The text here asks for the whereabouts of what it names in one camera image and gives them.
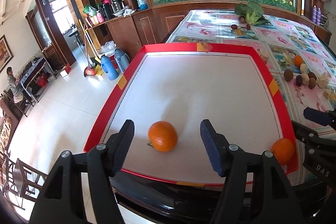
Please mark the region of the orange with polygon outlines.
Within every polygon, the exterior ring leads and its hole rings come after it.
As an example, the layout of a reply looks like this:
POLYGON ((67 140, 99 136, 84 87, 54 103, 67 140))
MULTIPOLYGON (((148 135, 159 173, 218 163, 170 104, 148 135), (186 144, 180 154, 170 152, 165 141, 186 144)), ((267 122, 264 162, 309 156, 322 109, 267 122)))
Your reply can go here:
POLYGON ((178 142, 178 134, 173 125, 167 121, 157 121, 148 130, 150 144, 159 152, 169 152, 178 142))
POLYGON ((295 148, 287 138, 278 139, 270 150, 281 166, 287 165, 294 156, 295 148))
POLYGON ((293 63, 296 67, 300 68, 300 66, 304 63, 304 60, 301 56, 295 55, 293 63))

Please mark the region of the brown round fruit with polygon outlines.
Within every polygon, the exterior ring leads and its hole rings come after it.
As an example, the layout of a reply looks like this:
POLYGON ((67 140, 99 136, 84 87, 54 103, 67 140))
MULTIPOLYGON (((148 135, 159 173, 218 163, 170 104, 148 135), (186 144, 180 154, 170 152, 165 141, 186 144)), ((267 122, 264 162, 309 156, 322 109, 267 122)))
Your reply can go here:
POLYGON ((294 77, 294 74, 293 74, 292 70, 286 69, 284 71, 284 79, 285 79, 286 82, 291 82, 293 77, 294 77))

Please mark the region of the dark red jujube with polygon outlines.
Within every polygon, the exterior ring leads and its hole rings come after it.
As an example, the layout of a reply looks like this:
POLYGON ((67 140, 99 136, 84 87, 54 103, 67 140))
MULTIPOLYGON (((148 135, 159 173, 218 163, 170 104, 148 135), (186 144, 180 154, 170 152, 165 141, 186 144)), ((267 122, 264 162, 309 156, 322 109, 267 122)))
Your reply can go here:
POLYGON ((302 86, 303 85, 303 77, 302 75, 297 75, 295 78, 295 84, 297 86, 302 86))

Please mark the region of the pale cut fruit piece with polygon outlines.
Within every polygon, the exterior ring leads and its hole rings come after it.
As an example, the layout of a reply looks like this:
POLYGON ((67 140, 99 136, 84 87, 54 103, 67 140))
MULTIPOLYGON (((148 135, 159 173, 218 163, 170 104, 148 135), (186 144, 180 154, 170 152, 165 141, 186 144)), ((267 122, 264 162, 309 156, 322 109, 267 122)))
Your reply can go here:
POLYGON ((270 55, 269 55, 267 50, 260 50, 259 55, 260 55, 261 59, 264 61, 264 63, 268 62, 268 59, 269 59, 270 55))

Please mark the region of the floral plastic tablecloth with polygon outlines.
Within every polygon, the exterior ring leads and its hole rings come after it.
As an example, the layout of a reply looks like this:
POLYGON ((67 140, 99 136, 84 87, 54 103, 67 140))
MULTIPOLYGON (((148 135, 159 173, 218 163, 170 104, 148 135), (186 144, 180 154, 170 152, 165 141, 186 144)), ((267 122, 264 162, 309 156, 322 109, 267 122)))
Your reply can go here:
POLYGON ((319 111, 335 110, 335 57, 309 27, 276 16, 264 16, 268 24, 247 26, 230 10, 191 10, 168 37, 168 43, 220 43, 249 46, 259 54, 267 50, 266 63, 280 89, 291 119, 330 138, 335 130, 305 119, 303 111, 311 107, 319 111), (293 63, 295 55, 303 58, 300 68, 293 63), (291 82, 284 71, 292 70, 291 82), (307 85, 297 86, 297 75, 307 73, 307 85))

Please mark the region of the red box lid tray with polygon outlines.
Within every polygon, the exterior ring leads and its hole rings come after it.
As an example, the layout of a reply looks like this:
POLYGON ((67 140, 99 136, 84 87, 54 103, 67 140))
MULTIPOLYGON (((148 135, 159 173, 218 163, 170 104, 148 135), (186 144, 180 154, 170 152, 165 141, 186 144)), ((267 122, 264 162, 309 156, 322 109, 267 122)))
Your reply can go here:
POLYGON ((208 119, 216 132, 246 152, 261 154, 281 138, 295 140, 276 81, 252 47, 168 43, 144 46, 114 87, 84 151, 117 133, 135 133, 123 164, 127 173, 169 183, 219 186, 200 135, 208 119), (173 125, 178 142, 169 152, 148 138, 157 121, 173 125))

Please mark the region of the grey blue thermos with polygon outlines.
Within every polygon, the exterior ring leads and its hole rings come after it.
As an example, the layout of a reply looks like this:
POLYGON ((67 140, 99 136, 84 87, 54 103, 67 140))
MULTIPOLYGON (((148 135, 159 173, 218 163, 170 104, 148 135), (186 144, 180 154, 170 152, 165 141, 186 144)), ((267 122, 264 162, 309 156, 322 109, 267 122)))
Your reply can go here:
POLYGON ((116 60, 120 71, 124 73, 130 63, 130 58, 128 55, 120 48, 116 48, 114 52, 114 59, 116 60))

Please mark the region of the purple bottles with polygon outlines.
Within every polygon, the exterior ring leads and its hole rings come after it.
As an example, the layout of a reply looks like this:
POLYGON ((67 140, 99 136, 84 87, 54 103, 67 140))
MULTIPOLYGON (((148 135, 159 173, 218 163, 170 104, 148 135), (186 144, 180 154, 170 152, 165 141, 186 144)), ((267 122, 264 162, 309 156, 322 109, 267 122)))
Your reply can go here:
POLYGON ((322 17, 321 9, 316 5, 314 5, 312 8, 311 21, 319 26, 321 24, 321 17, 322 17))

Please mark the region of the seated person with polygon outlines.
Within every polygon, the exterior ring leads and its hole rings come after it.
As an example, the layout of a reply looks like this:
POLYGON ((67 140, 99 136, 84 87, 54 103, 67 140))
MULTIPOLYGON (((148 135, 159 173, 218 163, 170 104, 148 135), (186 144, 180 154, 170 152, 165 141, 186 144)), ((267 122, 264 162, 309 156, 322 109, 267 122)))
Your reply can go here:
POLYGON ((25 100, 24 90, 19 84, 19 80, 14 77, 12 67, 7 67, 6 73, 10 89, 13 93, 14 103, 22 102, 25 100))

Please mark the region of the dark side table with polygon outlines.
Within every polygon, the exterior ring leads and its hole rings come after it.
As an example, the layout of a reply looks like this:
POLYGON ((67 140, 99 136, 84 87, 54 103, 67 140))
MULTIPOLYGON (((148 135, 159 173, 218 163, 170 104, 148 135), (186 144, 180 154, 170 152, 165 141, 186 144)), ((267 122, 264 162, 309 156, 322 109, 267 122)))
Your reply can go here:
POLYGON ((34 100, 35 103, 39 103, 39 100, 33 92, 29 91, 29 85, 44 69, 48 71, 53 79, 56 79, 56 74, 52 70, 49 62, 45 57, 39 57, 36 62, 32 63, 31 67, 26 71, 26 73, 21 75, 20 84, 23 90, 34 100))

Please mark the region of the green leafy vegetable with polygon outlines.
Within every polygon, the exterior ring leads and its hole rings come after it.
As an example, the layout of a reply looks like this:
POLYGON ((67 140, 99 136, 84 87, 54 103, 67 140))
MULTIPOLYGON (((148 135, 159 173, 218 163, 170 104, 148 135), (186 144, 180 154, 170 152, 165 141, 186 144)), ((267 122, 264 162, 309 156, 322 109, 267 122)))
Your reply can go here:
POLYGON ((257 26, 269 23, 269 20, 264 18, 264 10, 257 2, 239 3, 235 6, 234 11, 236 15, 243 17, 247 24, 257 26))

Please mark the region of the wooden sideboard counter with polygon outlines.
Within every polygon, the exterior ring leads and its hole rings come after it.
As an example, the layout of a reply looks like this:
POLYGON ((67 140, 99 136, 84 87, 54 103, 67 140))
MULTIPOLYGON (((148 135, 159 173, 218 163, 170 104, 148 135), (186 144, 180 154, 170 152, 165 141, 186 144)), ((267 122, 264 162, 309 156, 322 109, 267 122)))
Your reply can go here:
POLYGON ((189 13, 181 5, 162 6, 103 23, 116 46, 133 59, 145 45, 161 44, 189 13))

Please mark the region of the black coffee maker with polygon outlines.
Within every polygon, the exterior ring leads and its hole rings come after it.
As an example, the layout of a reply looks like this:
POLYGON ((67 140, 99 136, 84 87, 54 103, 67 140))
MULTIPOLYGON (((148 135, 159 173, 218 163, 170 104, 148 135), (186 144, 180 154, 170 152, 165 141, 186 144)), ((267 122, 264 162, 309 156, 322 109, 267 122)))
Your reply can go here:
POLYGON ((119 12, 123 9, 122 0, 110 0, 110 2, 114 13, 119 12))

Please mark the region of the framed wall painting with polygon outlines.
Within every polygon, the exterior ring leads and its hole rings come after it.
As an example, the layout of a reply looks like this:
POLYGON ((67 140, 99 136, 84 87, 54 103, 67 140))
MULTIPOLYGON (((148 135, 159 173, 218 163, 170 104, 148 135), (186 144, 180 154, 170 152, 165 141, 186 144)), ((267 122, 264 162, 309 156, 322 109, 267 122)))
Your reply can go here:
POLYGON ((3 35, 0 38, 0 72, 4 70, 5 66, 13 58, 13 54, 7 43, 6 37, 3 35))

